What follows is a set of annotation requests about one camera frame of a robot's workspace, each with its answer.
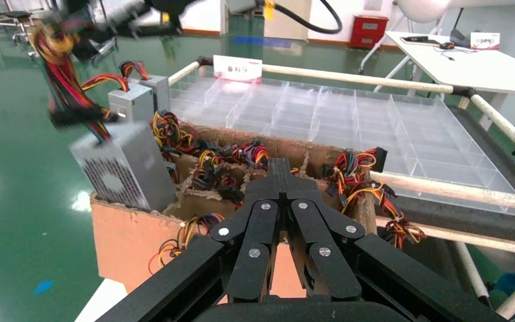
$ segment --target white wall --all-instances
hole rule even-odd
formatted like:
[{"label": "white wall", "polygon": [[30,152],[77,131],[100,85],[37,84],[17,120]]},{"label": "white wall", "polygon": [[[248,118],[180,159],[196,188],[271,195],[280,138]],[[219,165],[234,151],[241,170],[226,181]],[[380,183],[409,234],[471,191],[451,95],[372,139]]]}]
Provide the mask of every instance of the white wall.
[{"label": "white wall", "polygon": [[45,0],[10,0],[11,10],[13,11],[27,11],[27,10],[36,10],[40,8],[47,9],[48,6]]},{"label": "white wall", "polygon": [[[103,0],[103,3],[109,17],[125,8],[129,3],[133,3],[133,1]],[[103,14],[99,6],[94,10],[94,14],[97,21],[103,21]],[[139,24],[154,24],[159,23],[159,20],[160,13],[152,9],[151,13],[148,13],[139,21]],[[212,32],[220,31],[220,20],[220,0],[204,0],[194,3],[180,17],[180,22],[184,29],[208,30]]]}]

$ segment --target black cable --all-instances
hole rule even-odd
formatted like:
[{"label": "black cable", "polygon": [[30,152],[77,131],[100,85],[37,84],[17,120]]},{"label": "black cable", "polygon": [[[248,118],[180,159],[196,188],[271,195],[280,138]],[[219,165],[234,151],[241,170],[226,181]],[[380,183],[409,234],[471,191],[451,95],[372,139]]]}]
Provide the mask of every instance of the black cable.
[{"label": "black cable", "polygon": [[[256,2],[259,5],[264,5],[265,4],[264,0],[258,0]],[[321,34],[331,34],[331,35],[338,34],[343,29],[343,22],[341,21],[341,18],[339,17],[339,15],[337,15],[337,13],[331,7],[331,5],[329,5],[327,0],[321,0],[321,2],[323,3],[323,5],[325,5],[327,10],[329,10],[331,15],[335,18],[335,21],[337,22],[337,29],[325,29],[325,28],[321,28],[321,27],[318,27],[316,25],[313,25],[310,22],[308,22],[307,20],[299,17],[295,12],[285,8],[282,5],[278,5],[277,3],[275,3],[274,9],[279,11],[279,12],[281,12],[281,13],[283,13],[283,14],[285,14],[285,15],[287,15],[289,18],[297,21],[299,24],[305,26],[306,28],[308,28],[308,29],[310,29],[310,30],[312,30],[314,32],[319,32]]]},{"label": "black cable", "polygon": [[461,14],[463,13],[463,9],[459,10],[459,15],[457,16],[457,20],[455,20],[455,25],[453,26],[453,29],[457,29],[457,24],[459,23],[459,18],[461,17]]},{"label": "black cable", "polygon": [[165,247],[165,244],[168,242],[175,242],[178,245],[177,239],[167,239],[166,241],[163,241],[163,243],[159,247],[159,253],[163,250],[163,247]]}]

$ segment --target metal screw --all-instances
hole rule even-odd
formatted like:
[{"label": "metal screw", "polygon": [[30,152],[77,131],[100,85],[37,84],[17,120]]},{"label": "metal screw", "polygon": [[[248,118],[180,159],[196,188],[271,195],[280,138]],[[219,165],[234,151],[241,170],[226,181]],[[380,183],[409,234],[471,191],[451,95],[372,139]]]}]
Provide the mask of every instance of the metal screw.
[{"label": "metal screw", "polygon": [[252,248],[249,250],[249,257],[256,258],[259,257],[261,254],[260,250],[257,248]]},{"label": "metal screw", "polygon": [[352,225],[348,225],[346,230],[349,232],[349,233],[355,233],[356,232],[356,227],[352,226]]},{"label": "metal screw", "polygon": [[319,249],[319,254],[323,257],[327,257],[327,256],[331,255],[331,250],[326,247],[321,247]]}]

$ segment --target paper label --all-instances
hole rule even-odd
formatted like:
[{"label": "paper label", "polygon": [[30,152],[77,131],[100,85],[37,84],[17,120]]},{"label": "paper label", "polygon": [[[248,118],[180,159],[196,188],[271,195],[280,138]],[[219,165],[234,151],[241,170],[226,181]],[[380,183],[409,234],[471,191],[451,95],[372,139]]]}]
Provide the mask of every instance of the paper label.
[{"label": "paper label", "polygon": [[231,81],[251,82],[262,77],[262,61],[214,55],[214,77]]},{"label": "paper label", "polygon": [[499,50],[500,34],[493,32],[471,32],[471,48],[478,50]]}]

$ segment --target white table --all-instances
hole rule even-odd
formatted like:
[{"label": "white table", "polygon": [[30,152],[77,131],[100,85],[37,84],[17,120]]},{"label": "white table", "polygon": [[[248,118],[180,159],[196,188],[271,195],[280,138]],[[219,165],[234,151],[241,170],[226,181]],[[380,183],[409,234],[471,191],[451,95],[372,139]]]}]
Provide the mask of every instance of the white table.
[{"label": "white table", "polygon": [[[509,93],[515,94],[515,58],[498,50],[478,50],[455,47],[454,50],[441,50],[438,47],[420,44],[407,44],[401,37],[428,36],[439,43],[449,41],[448,36],[409,34],[407,32],[386,32],[407,57],[386,78],[393,76],[411,59],[420,68],[414,73],[414,81],[419,81],[425,71],[436,83],[460,87],[471,87],[477,91],[493,92],[491,105],[500,110]],[[468,100],[462,100],[460,107],[466,108]],[[488,129],[492,122],[485,116],[480,121]]]}]

